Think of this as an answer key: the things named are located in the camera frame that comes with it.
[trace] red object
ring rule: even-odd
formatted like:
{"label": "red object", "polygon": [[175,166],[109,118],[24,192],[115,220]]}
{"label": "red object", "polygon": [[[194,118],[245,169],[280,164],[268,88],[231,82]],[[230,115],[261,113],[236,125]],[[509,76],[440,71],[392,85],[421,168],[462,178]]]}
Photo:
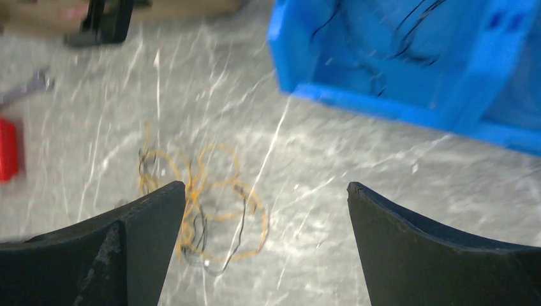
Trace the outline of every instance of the red object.
{"label": "red object", "polygon": [[79,20],[83,21],[88,14],[88,3],[80,4],[71,8],[63,8],[58,10],[58,17],[64,20]]}
{"label": "red object", "polygon": [[9,182],[19,172],[15,125],[0,118],[0,184]]}

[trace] cardboard box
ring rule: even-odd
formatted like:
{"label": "cardboard box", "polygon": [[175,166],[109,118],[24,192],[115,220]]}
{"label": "cardboard box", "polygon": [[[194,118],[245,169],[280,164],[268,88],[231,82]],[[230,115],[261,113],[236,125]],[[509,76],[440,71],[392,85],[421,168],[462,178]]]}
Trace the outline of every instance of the cardboard box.
{"label": "cardboard box", "polygon": [[[135,7],[131,23],[149,19],[190,18],[234,13],[244,0],[154,0],[150,7]],[[0,29],[34,37],[77,33],[86,11],[84,0],[0,0]]]}

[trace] tangled cable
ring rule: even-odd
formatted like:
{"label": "tangled cable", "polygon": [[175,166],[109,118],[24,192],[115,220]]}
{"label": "tangled cable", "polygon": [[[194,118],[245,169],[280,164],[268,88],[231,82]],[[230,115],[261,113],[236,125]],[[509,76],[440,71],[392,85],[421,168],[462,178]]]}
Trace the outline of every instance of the tangled cable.
{"label": "tangled cable", "polygon": [[[175,159],[171,157],[167,152],[164,150],[150,150],[149,149],[149,141],[151,137],[151,126],[150,124],[147,124],[147,135],[145,139],[145,143],[143,146],[143,149],[139,152],[139,190],[141,196],[148,194],[152,191],[157,190],[159,187],[165,185],[162,182],[159,182],[156,179],[156,176],[153,174],[153,171],[149,170],[149,164],[154,163],[157,158],[162,158],[165,161],[167,161],[170,169],[174,172],[175,179],[181,180],[181,172],[175,162]],[[235,173],[233,176],[231,176],[229,179],[221,181],[221,182],[213,182],[208,183],[207,182],[207,171],[206,167],[203,163],[203,159],[206,154],[209,152],[214,152],[215,150],[220,150],[223,152],[226,152],[231,155],[233,159],[233,166],[235,168]],[[258,196],[252,189],[252,187],[239,180],[239,175],[241,173],[241,166],[239,163],[239,160],[237,158],[237,154],[234,152],[233,149],[230,147],[227,147],[226,145],[209,145],[206,147],[201,154],[199,155],[198,159],[198,172],[194,173],[192,169],[192,164],[189,158],[182,154],[178,154],[178,158],[181,159],[186,164],[186,169],[188,171],[188,182],[186,184],[186,209],[184,211],[184,215],[182,217],[182,224],[181,224],[181,230],[179,233],[179,241],[177,243],[177,246],[175,248],[176,253],[179,257],[179,260],[182,258],[182,255],[186,258],[187,262],[191,265],[194,264],[194,262],[190,259],[192,256],[200,256],[204,259],[205,262],[203,262],[203,268],[205,271],[207,271],[209,274],[213,276],[217,276],[222,274],[229,262],[236,261],[239,259],[244,259],[250,256],[254,256],[258,254],[265,243],[265,239],[267,238],[268,234],[268,226],[269,226],[269,220],[267,217],[267,214],[265,212],[265,208],[260,204],[260,201],[258,199]],[[204,213],[203,208],[201,207],[200,203],[200,196],[215,187],[226,187],[230,186],[233,191],[241,198],[244,208],[242,211],[233,212],[225,215],[207,215]],[[243,252],[240,254],[236,254],[238,251],[240,245],[241,245],[241,239],[242,239],[242,232],[244,229],[244,222],[246,219],[247,214],[255,215],[256,212],[261,213],[262,218],[262,231],[261,231],[261,239],[258,247],[253,251]],[[211,256],[208,252],[206,252],[206,244],[207,244],[207,222],[208,221],[216,221],[216,222],[223,222],[226,220],[230,220],[236,217],[241,217],[241,224],[240,224],[240,231],[237,239],[237,245],[233,248],[232,251],[229,252],[228,256],[224,258],[219,258],[215,256]],[[197,230],[197,222],[200,219],[201,222],[201,233],[198,233]],[[222,262],[223,267],[220,271],[215,272],[209,269],[208,262]]]}

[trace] red case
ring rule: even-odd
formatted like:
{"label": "red case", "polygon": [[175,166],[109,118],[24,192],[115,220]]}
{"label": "red case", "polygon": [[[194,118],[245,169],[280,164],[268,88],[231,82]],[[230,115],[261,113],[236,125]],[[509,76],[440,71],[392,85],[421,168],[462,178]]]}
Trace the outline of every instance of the red case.
{"label": "red case", "polygon": [[0,118],[0,184],[9,182],[19,172],[15,125]]}

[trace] orange wire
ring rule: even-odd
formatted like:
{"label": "orange wire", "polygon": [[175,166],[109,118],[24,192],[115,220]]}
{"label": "orange wire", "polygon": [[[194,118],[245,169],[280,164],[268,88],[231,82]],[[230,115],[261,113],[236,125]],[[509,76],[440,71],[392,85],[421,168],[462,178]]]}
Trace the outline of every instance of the orange wire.
{"label": "orange wire", "polygon": [[[154,176],[152,176],[150,173],[146,173],[144,171],[144,161],[146,159],[149,159],[149,158],[165,159],[167,163],[169,164],[169,167],[173,170],[175,174],[175,179],[181,180],[181,172],[179,171],[179,168],[175,160],[171,156],[169,156],[169,154],[167,154],[164,150],[148,150],[150,135],[151,135],[151,126],[150,124],[147,124],[147,136],[146,136],[145,144],[143,146],[143,151],[142,151],[143,156],[140,159],[140,163],[139,163],[139,190],[140,190],[141,196],[151,193],[157,190],[159,187],[165,185],[163,182],[158,182],[158,180]],[[224,181],[208,183],[207,172],[203,163],[203,159],[206,154],[208,154],[209,152],[214,152],[215,150],[220,150],[231,155],[231,157],[233,158],[233,166],[235,167],[235,173],[230,178]],[[227,260],[227,258],[215,257],[215,256],[210,255],[207,252],[200,250],[192,242],[195,237],[195,229],[193,228],[194,221],[197,218],[197,215],[201,211],[201,203],[199,202],[200,195],[206,190],[209,190],[215,187],[226,187],[226,186],[230,186],[233,189],[233,191],[237,193],[243,201],[246,202],[246,205],[248,205],[248,207],[251,208],[251,210],[249,211],[251,215],[255,215],[256,212],[259,211],[261,212],[261,218],[262,218],[261,239],[260,239],[258,247],[252,251],[236,254],[231,257],[230,261],[240,260],[240,259],[244,259],[250,256],[257,255],[263,249],[265,239],[267,238],[267,234],[268,234],[267,228],[269,226],[269,220],[268,220],[265,208],[261,205],[261,202],[257,194],[254,192],[253,188],[248,183],[239,180],[239,176],[241,174],[241,165],[239,163],[239,160],[237,158],[237,154],[235,153],[235,151],[226,145],[221,145],[221,144],[209,145],[199,155],[199,159],[198,159],[199,171],[196,174],[193,173],[193,170],[191,168],[191,162],[187,156],[185,156],[182,153],[179,153],[177,157],[186,164],[186,169],[188,171],[188,182],[186,183],[186,209],[182,217],[181,230],[179,232],[179,241],[176,246],[176,253],[179,257],[179,260],[181,259],[181,249],[183,247],[189,248],[194,253],[200,255],[207,261],[224,262]],[[236,217],[240,217],[242,216],[242,214],[243,214],[243,211],[241,210],[238,212],[233,212],[233,213],[229,213],[225,215],[218,215],[218,216],[206,215],[205,218],[208,221],[223,222],[223,221],[227,221]]]}

